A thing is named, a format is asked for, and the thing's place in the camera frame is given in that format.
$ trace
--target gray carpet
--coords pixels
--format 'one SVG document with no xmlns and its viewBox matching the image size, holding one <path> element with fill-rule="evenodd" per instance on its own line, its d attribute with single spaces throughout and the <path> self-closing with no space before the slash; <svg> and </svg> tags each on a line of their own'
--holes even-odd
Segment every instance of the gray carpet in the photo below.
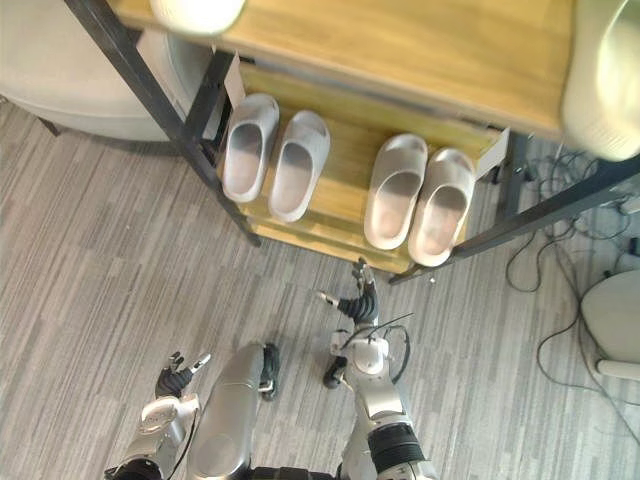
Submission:
<svg viewBox="0 0 640 480">
<path fill-rule="evenodd" d="M 168 354 L 213 354 L 193 383 L 206 400 L 254 339 L 276 342 L 283 362 L 281 396 L 260 407 L 254 464 L 335 471 L 353 398 L 320 379 L 330 333 L 348 322 L 313 290 L 355 293 L 346 262 L 274 241 L 250 247 L 166 146 L 54 138 L 3 104 L 0 148 L 2 479 L 100 478 Z M 552 148 L 537 143 L 529 156 Z M 471 230 L 491 223 L 496 194 L 478 185 Z M 423 449 L 444 480 L 638 479 L 640 449 L 609 404 L 536 368 L 537 341 L 571 321 L 575 302 L 552 255 L 538 293 L 507 286 L 522 242 L 438 271 L 435 283 L 389 287 L 378 276 L 382 320 L 415 313 L 403 387 Z M 616 256 L 611 242 L 565 246 L 583 288 Z M 519 281 L 533 281 L 534 256 L 516 265 Z M 589 384 L 575 332 L 551 341 L 543 361 L 558 379 Z M 637 383 L 604 382 L 640 401 Z M 640 408 L 620 408 L 640 433 Z"/>
</svg>

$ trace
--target white slide sandal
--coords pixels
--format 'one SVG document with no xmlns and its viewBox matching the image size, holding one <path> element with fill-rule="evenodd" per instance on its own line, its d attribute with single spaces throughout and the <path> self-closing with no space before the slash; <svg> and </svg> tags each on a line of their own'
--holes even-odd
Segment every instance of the white slide sandal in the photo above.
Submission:
<svg viewBox="0 0 640 480">
<path fill-rule="evenodd" d="M 234 202 L 250 202 L 260 193 L 279 119 L 278 104 L 264 93 L 247 96 L 231 114 L 222 189 Z"/>
<path fill-rule="evenodd" d="M 324 167 L 331 139 L 324 120 L 314 112 L 296 113 L 284 132 L 269 211 L 283 222 L 300 219 Z"/>
<path fill-rule="evenodd" d="M 364 235 L 374 247 L 391 250 L 407 237 L 427 156 L 427 144 L 412 133 L 391 137 L 378 151 L 364 216 Z"/>
<path fill-rule="evenodd" d="M 445 148 L 431 158 L 409 234 L 409 255 L 415 262 L 435 267 L 449 258 L 474 185 L 473 164 L 464 153 Z"/>
</svg>

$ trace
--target chair seat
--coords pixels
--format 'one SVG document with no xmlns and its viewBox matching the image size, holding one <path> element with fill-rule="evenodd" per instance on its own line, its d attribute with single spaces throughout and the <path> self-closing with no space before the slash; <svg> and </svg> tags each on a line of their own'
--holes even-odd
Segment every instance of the chair seat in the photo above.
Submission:
<svg viewBox="0 0 640 480">
<path fill-rule="evenodd" d="M 640 270 L 614 275 L 589 290 L 582 312 L 607 356 L 640 364 Z"/>
<path fill-rule="evenodd" d="M 89 133 L 167 140 L 63 2 L 0 2 L 0 32 L 0 93 L 12 102 Z M 184 118 L 211 50 L 149 31 L 138 51 Z M 210 127 L 213 136 L 217 125 Z"/>
</svg>

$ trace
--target wooden shelf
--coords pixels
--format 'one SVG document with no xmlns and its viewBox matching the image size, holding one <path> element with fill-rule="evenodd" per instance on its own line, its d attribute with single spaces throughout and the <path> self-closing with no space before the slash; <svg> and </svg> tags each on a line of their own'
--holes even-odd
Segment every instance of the wooden shelf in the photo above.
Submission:
<svg viewBox="0 0 640 480">
<path fill-rule="evenodd" d="M 130 26 L 160 28 L 149 0 L 108 0 Z M 241 55 L 560 138 L 573 0 L 250 0 L 216 37 Z"/>
<path fill-rule="evenodd" d="M 241 75 L 248 93 L 269 93 L 280 105 L 278 137 L 260 196 L 238 205 L 255 232 L 350 261 L 363 256 L 381 270 L 403 272 L 412 260 L 406 243 L 386 251 L 373 247 L 364 238 L 369 180 L 380 146 L 392 135 L 408 131 L 427 139 L 432 153 L 441 146 L 455 146 L 477 160 L 498 138 L 494 130 L 433 118 L 417 110 L 247 64 L 242 64 Z M 281 137 L 289 119 L 301 109 L 323 116 L 331 133 L 331 150 L 308 211 L 297 222 L 283 223 L 271 217 L 267 199 Z"/>
</svg>

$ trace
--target black cable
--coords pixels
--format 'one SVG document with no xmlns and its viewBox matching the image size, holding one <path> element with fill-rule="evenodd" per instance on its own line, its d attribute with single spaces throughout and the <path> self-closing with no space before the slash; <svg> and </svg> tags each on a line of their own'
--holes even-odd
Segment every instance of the black cable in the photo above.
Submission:
<svg viewBox="0 0 640 480">
<path fill-rule="evenodd" d="M 402 357 L 402 365 L 400 366 L 400 370 L 391 378 L 391 383 L 394 385 L 402 378 L 402 374 L 404 373 L 407 365 L 409 364 L 409 357 L 411 356 L 411 337 L 409 336 L 409 332 L 407 331 L 404 325 L 392 325 L 387 328 L 384 332 L 384 338 L 387 338 L 387 334 L 392 330 L 400 330 L 404 333 L 404 355 Z"/>
<path fill-rule="evenodd" d="M 402 320 L 403 318 L 406 318 L 406 317 L 408 317 L 410 315 L 413 315 L 413 312 L 405 313 L 404 315 L 396 317 L 393 320 L 389 320 L 388 322 L 383 323 L 382 325 L 378 325 L 377 327 L 374 327 L 374 326 L 363 327 L 360 330 L 354 332 L 349 338 L 347 338 L 347 340 L 340 347 L 340 350 L 344 350 L 345 348 L 347 348 L 347 346 L 353 341 L 353 339 L 356 338 L 358 336 L 358 334 L 360 334 L 361 332 L 364 332 L 365 330 L 371 330 L 369 335 L 367 335 L 367 338 L 371 339 L 371 335 L 373 335 L 376 331 L 380 330 L 381 328 L 386 327 L 387 325 L 391 325 L 392 323 L 397 322 L 398 320 Z"/>
<path fill-rule="evenodd" d="M 556 158 L 553 159 L 551 161 L 551 170 L 550 170 L 550 175 L 548 178 L 546 179 L 541 179 L 541 175 L 537 175 L 537 178 L 540 179 L 540 181 L 538 182 L 538 188 L 537 188 L 537 193 L 538 193 L 538 201 L 542 201 L 545 198 L 545 193 L 544 193 L 544 189 L 543 189 L 543 185 L 545 185 L 546 183 L 550 184 L 550 195 L 554 195 L 555 193 L 557 193 L 556 191 L 554 191 L 554 182 L 560 183 L 561 184 L 561 188 L 567 188 L 568 186 L 577 183 L 580 180 L 583 180 L 585 178 L 587 178 L 587 176 L 589 176 L 590 174 L 593 174 L 593 172 L 591 172 L 592 167 L 597 163 L 597 160 L 592 160 L 590 161 L 590 163 L 586 166 L 586 168 L 584 169 L 584 171 L 581 174 L 578 174 L 575 170 L 577 170 L 577 166 L 576 161 L 577 159 L 579 159 L 581 157 L 581 154 L 577 154 L 577 155 L 571 155 L 568 156 L 567 154 L 563 154 L 563 155 L 556 155 Z M 560 171 L 562 170 L 563 172 L 561 172 L 560 174 L 565 174 L 565 177 L 557 177 L 556 176 L 556 171 Z M 596 392 L 600 395 L 602 395 L 612 406 L 614 412 L 616 413 L 617 417 L 622 421 L 622 423 L 624 424 L 625 428 L 629 431 L 631 437 L 634 439 L 634 441 L 638 444 L 638 446 L 640 446 L 640 438 L 639 436 L 633 431 L 633 429 L 631 428 L 631 426 L 629 425 L 629 423 L 627 422 L 626 418 L 624 417 L 624 415 L 622 414 L 622 412 L 620 411 L 620 409 L 618 408 L 618 406 L 616 405 L 616 401 L 620 401 L 623 402 L 627 405 L 632 405 L 632 406 L 640 406 L 640 403 L 636 403 L 636 402 L 631 402 L 625 399 L 621 399 L 615 396 L 612 396 L 609 394 L 609 392 L 602 386 L 602 384 L 597 380 L 597 378 L 594 375 L 594 372 L 591 370 L 588 359 L 587 359 L 587 355 L 585 352 L 585 347 L 583 344 L 583 339 L 582 339 L 582 335 L 581 335 L 581 327 L 583 327 L 587 333 L 589 333 L 588 327 L 587 325 L 584 323 L 584 317 L 582 315 L 582 310 L 581 310 L 581 302 L 582 302 L 582 295 L 580 294 L 580 291 L 578 290 L 578 275 L 576 272 L 576 268 L 575 265 L 573 264 L 571 257 L 569 256 L 569 254 L 567 253 L 567 251 L 559 244 L 560 241 L 562 240 L 567 240 L 571 237 L 574 236 L 575 233 L 579 233 L 591 240 L 609 240 L 612 243 L 614 243 L 614 245 L 616 245 L 616 247 L 618 248 L 618 250 L 621 252 L 618 257 L 616 258 L 616 262 L 614 264 L 614 268 L 613 271 L 615 272 L 617 270 L 618 264 L 620 262 L 620 258 L 624 255 L 624 249 L 620 248 L 616 242 L 614 241 L 615 238 L 619 237 L 621 234 L 623 234 L 631 225 L 631 219 L 629 217 L 629 215 L 625 214 L 624 212 L 621 211 L 620 209 L 620 201 L 614 201 L 613 205 L 611 204 L 605 204 L 605 205 L 600 205 L 596 208 L 606 208 L 606 209 L 615 209 L 617 211 L 618 214 L 620 214 L 621 216 L 625 217 L 626 219 L 626 223 L 623 225 L 622 228 L 620 228 L 618 231 L 616 231 L 613 234 L 604 234 L 600 231 L 598 231 L 597 229 L 595 229 L 592 225 L 589 225 L 588 222 L 584 219 L 584 217 L 582 216 L 582 214 L 574 217 L 573 219 L 568 220 L 568 224 L 567 224 L 567 228 L 565 229 L 564 232 L 556 234 L 555 233 L 555 226 L 552 225 L 551 226 L 551 231 L 549 231 L 548 229 L 542 229 L 542 232 L 546 238 L 546 242 L 545 244 L 540 247 L 540 249 L 538 250 L 538 252 L 536 253 L 536 280 L 534 283 L 533 287 L 529 287 L 529 288 L 525 288 L 525 287 L 521 287 L 515 284 L 515 282 L 513 281 L 513 279 L 511 278 L 511 267 L 514 263 L 514 261 L 516 260 L 516 258 L 522 253 L 524 252 L 532 243 L 533 240 L 535 239 L 535 235 L 536 232 L 534 232 L 530 238 L 518 249 L 516 250 L 516 252 L 511 256 L 511 258 L 509 259 L 509 261 L 507 262 L 507 266 L 505 269 L 505 277 L 507 280 L 507 283 L 514 289 L 521 291 L 521 292 L 528 292 L 528 293 L 533 293 L 536 292 L 542 283 L 542 266 L 541 266 L 541 256 L 543 254 L 544 251 L 547 250 L 548 247 L 553 246 L 554 247 L 554 252 L 555 252 L 555 259 L 556 259 L 556 263 L 558 265 L 558 267 L 560 268 L 563 277 L 565 278 L 568 286 L 570 287 L 577 306 L 576 306 L 576 314 L 573 318 L 573 320 L 565 327 L 561 328 L 560 330 L 557 330 L 549 335 L 547 335 L 546 337 L 544 337 L 542 340 L 540 340 L 540 342 L 538 343 L 537 347 L 536 347 L 536 365 L 538 367 L 538 369 L 540 370 L 540 372 L 544 375 L 545 378 L 547 378 L 547 380 L 549 380 L 550 382 L 556 384 L 556 385 L 560 385 L 563 387 L 569 387 L 569 388 L 576 388 L 576 389 L 581 389 L 581 390 L 588 390 L 588 391 L 592 391 L 592 392 Z M 584 223 L 586 223 L 586 228 L 583 229 L 581 228 L 581 226 L 578 225 L 579 221 L 583 221 Z M 565 266 L 565 262 L 569 264 L 569 268 L 570 271 L 567 270 L 567 267 Z M 551 340 L 554 337 L 557 337 L 559 335 L 562 335 L 568 331 L 570 331 L 571 329 L 573 329 L 574 327 L 578 326 L 578 330 L 577 330 L 577 336 L 578 336 L 578 345 L 580 348 L 580 355 L 581 355 L 581 359 L 582 362 L 587 370 L 587 373 L 591 379 L 591 381 L 596 385 L 596 388 L 591 387 L 591 386 L 587 386 L 587 385 L 579 385 L 579 384 L 573 384 L 573 383 L 566 383 L 566 382 L 562 382 L 559 381 L 557 379 L 555 379 L 554 377 L 552 377 L 549 372 L 547 372 L 547 370 L 545 369 L 544 365 L 542 364 L 542 360 L 541 360 L 541 353 L 542 353 L 542 348 L 544 347 L 544 345 Z"/>
<path fill-rule="evenodd" d="M 182 450 L 182 454 L 180 454 L 180 458 L 178 458 L 178 461 L 176 462 L 175 466 L 173 467 L 173 471 L 171 472 L 171 475 L 169 475 L 167 477 L 167 480 L 171 480 L 171 477 L 173 477 L 173 474 L 176 473 L 176 470 L 178 470 L 178 467 L 182 463 L 182 460 L 184 460 L 184 456 L 187 454 L 187 450 L 189 450 L 189 446 L 191 445 L 191 440 L 193 440 L 193 432 L 196 429 L 196 418 L 197 418 L 197 416 L 198 416 L 198 409 L 196 409 L 193 412 L 193 421 L 191 422 L 191 430 L 189 431 L 189 437 L 187 438 L 187 443 L 184 446 L 184 450 Z"/>
<path fill-rule="evenodd" d="M 388 325 L 391 325 L 394 322 L 397 322 L 398 320 L 402 320 L 403 318 L 407 318 L 410 317 L 411 315 L 413 315 L 413 312 L 410 313 L 405 313 L 404 315 L 400 315 L 399 317 L 394 318 L 393 320 L 389 320 L 388 322 L 383 323 L 382 325 L 378 325 L 377 327 L 375 327 L 373 330 L 371 330 L 371 332 L 369 332 L 369 335 L 367 335 L 367 337 L 369 339 L 371 339 L 371 335 L 373 335 L 375 332 L 377 332 L 378 330 L 380 330 L 381 328 L 384 328 Z"/>
</svg>

